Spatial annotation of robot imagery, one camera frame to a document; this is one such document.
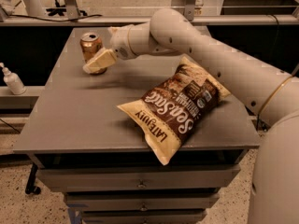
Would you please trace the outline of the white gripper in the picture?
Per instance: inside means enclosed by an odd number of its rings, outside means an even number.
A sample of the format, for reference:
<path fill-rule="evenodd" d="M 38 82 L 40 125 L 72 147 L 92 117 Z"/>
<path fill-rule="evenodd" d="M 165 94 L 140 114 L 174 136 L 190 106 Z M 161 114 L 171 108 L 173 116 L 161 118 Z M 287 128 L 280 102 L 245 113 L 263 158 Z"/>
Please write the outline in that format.
<path fill-rule="evenodd" d="M 86 63 L 83 65 L 83 71 L 92 75 L 101 74 L 117 61 L 117 57 L 123 60 L 136 58 L 129 44 L 129 32 L 132 28 L 132 25 L 109 27 L 107 30 L 111 35 L 111 49 L 101 48 L 97 52 L 85 51 L 83 56 Z"/>

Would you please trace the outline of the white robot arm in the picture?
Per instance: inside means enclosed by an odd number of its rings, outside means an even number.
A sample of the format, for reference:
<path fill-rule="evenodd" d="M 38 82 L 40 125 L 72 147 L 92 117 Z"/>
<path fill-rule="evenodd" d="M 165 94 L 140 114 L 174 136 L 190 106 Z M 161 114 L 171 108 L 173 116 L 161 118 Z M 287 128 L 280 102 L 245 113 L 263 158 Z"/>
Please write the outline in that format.
<path fill-rule="evenodd" d="M 84 66 L 87 72 L 118 58 L 175 50 L 201 64 L 270 126 L 255 162 L 248 224 L 299 224 L 299 79 L 202 34 L 171 8 L 110 32 L 112 48 L 98 51 Z"/>

